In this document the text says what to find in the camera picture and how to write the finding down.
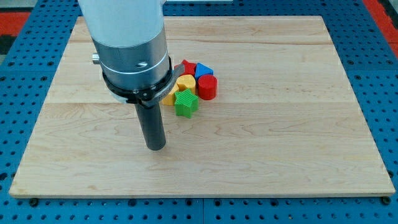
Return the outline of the yellow block under arm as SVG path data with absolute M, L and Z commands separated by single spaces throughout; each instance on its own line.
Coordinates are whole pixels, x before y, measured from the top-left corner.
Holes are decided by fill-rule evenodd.
M 167 93 L 165 98 L 161 101 L 163 105 L 173 106 L 175 104 L 175 93 L 179 92 L 179 87 L 177 84 L 173 86 L 173 88 Z

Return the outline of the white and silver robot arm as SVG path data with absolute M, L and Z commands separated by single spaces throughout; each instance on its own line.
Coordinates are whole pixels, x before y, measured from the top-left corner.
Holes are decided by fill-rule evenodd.
M 79 0 L 107 87 L 117 98 L 146 108 L 174 87 L 165 37 L 163 0 Z

